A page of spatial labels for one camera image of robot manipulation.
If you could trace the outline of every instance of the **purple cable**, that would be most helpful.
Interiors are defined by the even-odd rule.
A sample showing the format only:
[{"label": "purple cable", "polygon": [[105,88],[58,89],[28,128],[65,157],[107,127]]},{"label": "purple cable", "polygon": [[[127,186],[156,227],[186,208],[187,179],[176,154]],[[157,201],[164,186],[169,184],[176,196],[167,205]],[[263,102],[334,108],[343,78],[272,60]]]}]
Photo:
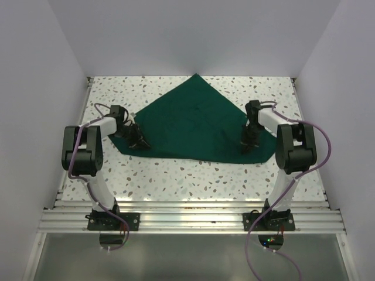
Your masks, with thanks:
[{"label": "purple cable", "polygon": [[77,152],[78,152],[78,147],[80,145],[80,139],[81,139],[81,135],[82,135],[82,132],[83,132],[83,129],[89,125],[91,125],[92,123],[95,123],[99,120],[102,120],[102,117],[101,118],[97,118],[95,120],[92,120],[90,121],[89,123],[86,123],[84,125],[82,125],[79,130],[78,130],[78,135],[77,135],[77,140],[76,140],[76,145],[74,146],[74,150],[73,150],[73,154],[71,156],[71,160],[70,160],[70,163],[69,163],[69,168],[68,168],[68,178],[72,179],[72,180],[82,180],[84,181],[85,183],[87,183],[87,190],[88,190],[88,193],[90,194],[90,197],[95,201],[95,203],[98,204],[98,206],[100,208],[102,208],[108,215],[116,218],[117,220],[119,220],[120,222],[122,222],[125,227],[126,227],[126,236],[125,236],[125,239],[122,241],[121,245],[118,245],[118,246],[115,246],[115,247],[110,247],[108,246],[108,250],[109,251],[113,251],[113,250],[117,250],[117,249],[120,249],[122,246],[125,245],[125,243],[128,241],[129,239],[129,225],[127,224],[127,222],[125,220],[123,220],[121,217],[113,214],[109,209],[107,209],[105,206],[103,206],[94,196],[93,194],[93,191],[91,190],[91,187],[90,187],[90,183],[88,182],[87,178],[85,177],[81,177],[81,176],[72,176],[71,174],[71,171],[73,170],[73,166],[74,166],[74,161],[76,161],[76,156],[77,156]]},{"label": "purple cable", "polygon": [[[283,116],[283,114],[280,114],[279,112],[277,112],[275,110],[276,108],[276,105],[277,105],[277,102],[275,101],[264,101],[264,102],[261,102],[261,104],[266,104],[266,103],[272,103],[274,104],[272,106],[272,111],[277,115],[279,116],[280,118],[288,121],[288,122],[297,122],[297,123],[302,123],[302,124],[307,124],[307,125],[310,125],[310,126],[313,126],[314,128],[316,128],[317,130],[319,130],[322,135],[325,137],[326,141],[327,141],[327,145],[328,145],[328,152],[327,152],[327,156],[324,158],[324,160],[316,165],[314,168],[311,168],[299,175],[297,175],[289,184],[289,186],[287,187],[287,189],[285,189],[285,191],[280,195],[279,198],[277,198],[277,200],[264,212],[262,213],[254,222],[253,224],[251,225],[250,229],[248,230],[248,233],[246,235],[246,242],[245,242],[245,255],[246,255],[246,260],[247,260],[247,264],[249,265],[252,273],[254,274],[254,276],[259,280],[261,281],[262,279],[260,278],[259,274],[255,271],[253,265],[251,264],[250,262],[250,258],[248,256],[248,243],[249,243],[249,240],[250,240],[250,233],[252,232],[252,230],[254,229],[254,227],[257,225],[257,223],[267,214],[269,213],[275,206],[277,203],[279,203],[281,201],[281,199],[289,192],[289,190],[292,188],[293,184],[296,182],[296,180],[298,180],[299,178],[303,177],[304,175],[308,174],[308,173],[311,173],[312,171],[315,171],[317,169],[319,169],[320,167],[322,167],[323,165],[325,165],[325,163],[327,163],[328,159],[330,158],[330,155],[332,153],[332,144],[330,142],[330,139],[328,137],[328,135],[326,134],[325,131],[323,131],[323,129],[311,122],[307,122],[307,121],[301,121],[301,120],[294,120],[294,119],[289,119],[285,116]],[[298,280],[301,281],[302,280],[302,272],[299,268],[299,266],[296,264],[295,261],[293,261],[288,255],[284,254],[284,253],[281,253],[281,252],[278,252],[276,251],[275,253],[277,253],[278,255],[281,255],[283,256],[284,258],[286,258],[287,260],[289,260],[296,268],[296,270],[298,271]]]},{"label": "purple cable", "polygon": [[100,111],[98,105],[100,105],[101,107],[106,107],[108,109],[111,109],[108,105],[105,105],[105,104],[100,104],[99,102],[96,102],[94,104],[94,108],[97,110],[97,112],[99,112],[100,116],[104,117],[104,114]]}]

